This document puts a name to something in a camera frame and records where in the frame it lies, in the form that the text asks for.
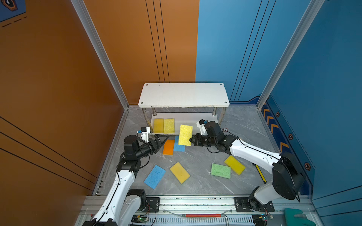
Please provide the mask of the light yellow sponge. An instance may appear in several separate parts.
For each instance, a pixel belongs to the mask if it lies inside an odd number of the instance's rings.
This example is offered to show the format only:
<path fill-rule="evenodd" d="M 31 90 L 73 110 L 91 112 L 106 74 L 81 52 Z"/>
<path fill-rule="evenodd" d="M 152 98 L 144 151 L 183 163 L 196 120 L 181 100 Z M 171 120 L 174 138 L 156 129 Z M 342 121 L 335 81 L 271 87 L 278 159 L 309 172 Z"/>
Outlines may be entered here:
<path fill-rule="evenodd" d="M 179 142 L 180 146 L 191 146 L 193 127 L 189 125 L 180 125 Z"/>
<path fill-rule="evenodd" d="M 165 134 L 175 133 L 175 119 L 164 119 L 164 131 Z"/>

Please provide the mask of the thick yellow sponge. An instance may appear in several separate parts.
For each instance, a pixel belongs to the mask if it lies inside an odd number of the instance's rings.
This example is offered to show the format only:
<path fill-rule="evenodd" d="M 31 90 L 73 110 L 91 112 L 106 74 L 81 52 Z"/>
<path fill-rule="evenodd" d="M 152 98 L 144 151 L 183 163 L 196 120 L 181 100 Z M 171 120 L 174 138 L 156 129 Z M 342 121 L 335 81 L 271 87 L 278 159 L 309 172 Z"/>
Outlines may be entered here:
<path fill-rule="evenodd" d="M 164 133 L 164 119 L 155 119 L 153 126 L 154 133 Z"/>

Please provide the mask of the green sponge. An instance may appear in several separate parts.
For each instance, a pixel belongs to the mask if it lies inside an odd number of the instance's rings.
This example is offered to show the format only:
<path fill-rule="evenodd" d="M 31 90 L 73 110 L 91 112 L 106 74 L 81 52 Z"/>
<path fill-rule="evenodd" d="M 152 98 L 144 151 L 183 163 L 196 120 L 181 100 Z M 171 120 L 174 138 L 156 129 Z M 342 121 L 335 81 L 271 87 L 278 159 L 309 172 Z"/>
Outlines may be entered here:
<path fill-rule="evenodd" d="M 231 168 L 229 166 L 219 165 L 213 163 L 211 166 L 211 175 L 221 178 L 231 178 Z"/>

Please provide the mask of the dark yellow sponge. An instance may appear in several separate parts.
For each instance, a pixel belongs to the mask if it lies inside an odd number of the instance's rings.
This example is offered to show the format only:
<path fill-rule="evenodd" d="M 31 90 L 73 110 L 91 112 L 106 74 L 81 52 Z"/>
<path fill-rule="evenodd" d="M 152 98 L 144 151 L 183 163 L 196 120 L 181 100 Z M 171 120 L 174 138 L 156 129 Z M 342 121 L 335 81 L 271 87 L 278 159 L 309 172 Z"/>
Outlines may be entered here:
<path fill-rule="evenodd" d="M 174 166 L 170 168 L 170 171 L 174 176 L 177 178 L 177 180 L 183 184 L 187 179 L 190 178 L 190 174 L 183 168 L 183 166 L 180 163 L 176 163 Z"/>

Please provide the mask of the white two-tier shelf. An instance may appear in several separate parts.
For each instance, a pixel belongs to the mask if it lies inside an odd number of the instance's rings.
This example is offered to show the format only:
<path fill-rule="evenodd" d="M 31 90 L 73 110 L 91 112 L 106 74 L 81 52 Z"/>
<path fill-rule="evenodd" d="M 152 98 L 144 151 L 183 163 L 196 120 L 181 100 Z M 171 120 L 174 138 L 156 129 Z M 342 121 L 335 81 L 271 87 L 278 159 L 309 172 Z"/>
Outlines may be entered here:
<path fill-rule="evenodd" d="M 201 119 L 221 124 L 230 103 L 223 83 L 145 83 L 138 106 L 151 131 L 154 130 L 154 120 L 173 118 L 173 135 L 179 135 L 182 124 L 193 126 L 193 133 L 199 133 L 196 123 Z M 212 108 L 213 111 L 157 112 L 158 108 Z"/>

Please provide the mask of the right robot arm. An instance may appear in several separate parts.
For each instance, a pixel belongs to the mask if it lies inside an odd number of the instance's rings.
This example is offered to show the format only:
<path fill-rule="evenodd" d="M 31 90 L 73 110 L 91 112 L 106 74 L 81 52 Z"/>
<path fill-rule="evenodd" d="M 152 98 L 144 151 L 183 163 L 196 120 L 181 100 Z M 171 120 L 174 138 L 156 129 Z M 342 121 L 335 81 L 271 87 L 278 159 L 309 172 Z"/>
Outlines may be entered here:
<path fill-rule="evenodd" d="M 291 153 L 275 153 L 250 145 L 238 136 L 224 134 L 214 121 L 197 122 L 200 133 L 190 142 L 198 147 L 216 147 L 219 152 L 243 158 L 272 174 L 272 181 L 257 186 L 247 199 L 248 208 L 254 212 L 264 211 L 273 200 L 285 198 L 299 200 L 299 191 L 306 180 L 303 169 Z"/>

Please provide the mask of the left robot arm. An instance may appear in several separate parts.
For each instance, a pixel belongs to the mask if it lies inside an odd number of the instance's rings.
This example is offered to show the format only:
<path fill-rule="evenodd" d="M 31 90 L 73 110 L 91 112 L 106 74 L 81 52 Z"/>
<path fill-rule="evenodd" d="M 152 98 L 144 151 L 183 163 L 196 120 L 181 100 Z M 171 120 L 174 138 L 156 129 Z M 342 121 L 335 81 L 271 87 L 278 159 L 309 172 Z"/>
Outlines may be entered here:
<path fill-rule="evenodd" d="M 136 135 L 124 139 L 124 152 L 115 168 L 115 181 L 103 205 L 92 220 L 84 226 L 128 226 L 137 211 L 146 206 L 143 189 L 131 189 L 141 169 L 141 159 L 156 154 L 169 139 L 169 135 L 154 135 L 149 141 L 143 141 Z"/>

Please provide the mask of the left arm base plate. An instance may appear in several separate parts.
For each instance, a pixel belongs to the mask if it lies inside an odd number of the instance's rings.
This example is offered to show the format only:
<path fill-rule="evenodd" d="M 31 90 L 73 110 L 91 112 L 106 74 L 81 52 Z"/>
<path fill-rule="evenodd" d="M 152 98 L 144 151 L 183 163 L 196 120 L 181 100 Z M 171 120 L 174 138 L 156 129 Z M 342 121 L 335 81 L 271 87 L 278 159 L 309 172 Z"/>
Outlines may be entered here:
<path fill-rule="evenodd" d="M 141 212 L 158 213 L 160 207 L 160 197 L 149 197 L 144 199 L 144 204 L 141 205 Z"/>

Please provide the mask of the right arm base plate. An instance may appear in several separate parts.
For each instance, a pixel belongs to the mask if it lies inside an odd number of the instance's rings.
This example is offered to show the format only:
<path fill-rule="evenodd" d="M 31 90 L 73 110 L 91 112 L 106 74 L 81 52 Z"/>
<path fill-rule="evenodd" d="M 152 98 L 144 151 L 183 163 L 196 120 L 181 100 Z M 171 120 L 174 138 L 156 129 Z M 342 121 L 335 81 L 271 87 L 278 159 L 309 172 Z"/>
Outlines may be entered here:
<path fill-rule="evenodd" d="M 267 204 L 261 204 L 256 199 L 249 199 L 248 197 L 235 197 L 234 205 L 236 212 L 275 212 L 274 205 L 272 202 Z"/>

